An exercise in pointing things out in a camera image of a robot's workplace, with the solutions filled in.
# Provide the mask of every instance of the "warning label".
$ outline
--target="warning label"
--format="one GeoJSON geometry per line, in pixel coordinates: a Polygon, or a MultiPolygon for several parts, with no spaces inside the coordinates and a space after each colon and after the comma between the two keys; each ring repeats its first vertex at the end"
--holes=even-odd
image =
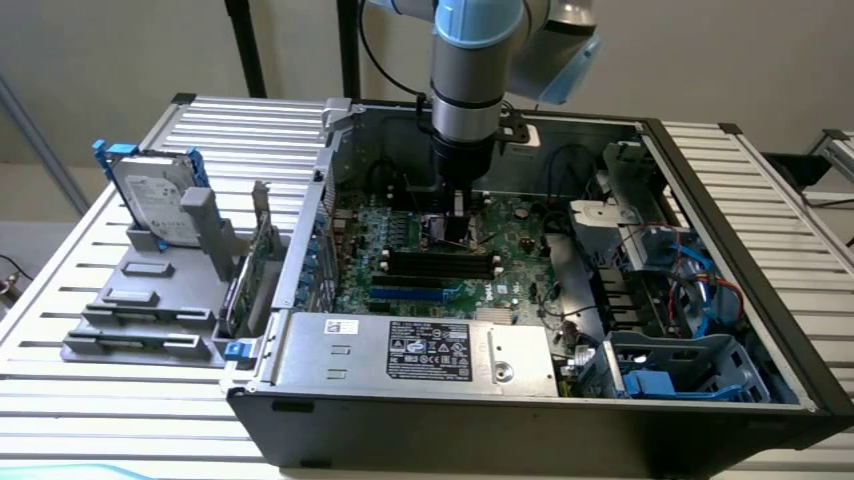
{"type": "Polygon", "coordinates": [[[398,380],[470,382],[468,325],[390,322],[385,373],[398,380]]]}

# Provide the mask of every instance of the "metal table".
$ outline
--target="metal table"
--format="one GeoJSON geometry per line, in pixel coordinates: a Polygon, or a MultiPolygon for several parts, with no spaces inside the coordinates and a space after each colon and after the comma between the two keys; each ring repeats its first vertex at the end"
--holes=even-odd
{"type": "MultiPolygon", "coordinates": [[[[197,97],[169,107],[141,147],[200,148],[218,205],[237,229],[250,229],[254,222],[245,193],[252,181],[269,181],[273,221],[286,232],[322,146],[316,142],[321,112],[322,103],[197,97]]],[[[854,394],[854,262],[847,249],[797,207],[796,196],[741,135],[716,125],[665,126],[854,394]]],[[[129,216],[113,193],[107,187],[0,322],[0,466],[109,463],[169,479],[400,478],[393,473],[280,472],[266,465],[221,399],[218,370],[59,360],[65,332],[127,246],[129,216]]],[[[763,452],[716,478],[851,478],[852,453],[854,434],[843,433],[801,452],[763,452]]]]}

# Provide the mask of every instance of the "blue latch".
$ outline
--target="blue latch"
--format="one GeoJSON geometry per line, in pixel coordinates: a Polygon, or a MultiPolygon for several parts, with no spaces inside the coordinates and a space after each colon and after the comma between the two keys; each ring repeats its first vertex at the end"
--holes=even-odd
{"type": "Polygon", "coordinates": [[[248,361],[252,357],[252,345],[242,342],[228,342],[225,345],[225,353],[222,357],[226,362],[237,362],[242,363],[248,361]]]}
{"type": "Polygon", "coordinates": [[[715,392],[676,392],[669,373],[655,370],[632,370],[623,375],[623,383],[632,398],[727,402],[736,399],[741,391],[740,385],[729,385],[715,392]]]}
{"type": "Polygon", "coordinates": [[[696,260],[703,265],[703,270],[711,272],[711,259],[701,256],[693,249],[685,247],[684,245],[676,245],[675,243],[669,244],[669,248],[676,250],[681,255],[687,255],[693,260],[696,260]]]}
{"type": "Polygon", "coordinates": [[[113,143],[106,149],[106,153],[121,156],[135,155],[138,153],[138,146],[131,143],[113,143]]]}

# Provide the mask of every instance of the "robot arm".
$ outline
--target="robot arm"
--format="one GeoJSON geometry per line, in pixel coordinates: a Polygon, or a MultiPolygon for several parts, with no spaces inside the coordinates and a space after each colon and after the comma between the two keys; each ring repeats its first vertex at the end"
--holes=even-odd
{"type": "Polygon", "coordinates": [[[581,79],[599,45],[590,0],[370,2],[433,22],[432,150],[458,215],[500,141],[504,93],[560,104],[581,79]]]}

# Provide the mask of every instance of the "red cable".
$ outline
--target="red cable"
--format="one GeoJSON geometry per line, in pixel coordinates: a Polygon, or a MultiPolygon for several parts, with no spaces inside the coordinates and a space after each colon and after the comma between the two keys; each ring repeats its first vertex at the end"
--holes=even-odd
{"type": "MultiPolygon", "coordinates": [[[[708,278],[697,278],[697,280],[700,282],[708,283],[708,278]]],[[[741,318],[741,315],[744,314],[744,296],[741,294],[741,291],[733,283],[720,278],[715,279],[715,285],[720,285],[721,287],[725,287],[727,289],[729,289],[735,294],[735,297],[737,298],[737,310],[735,313],[735,320],[737,321],[741,318]]]]}

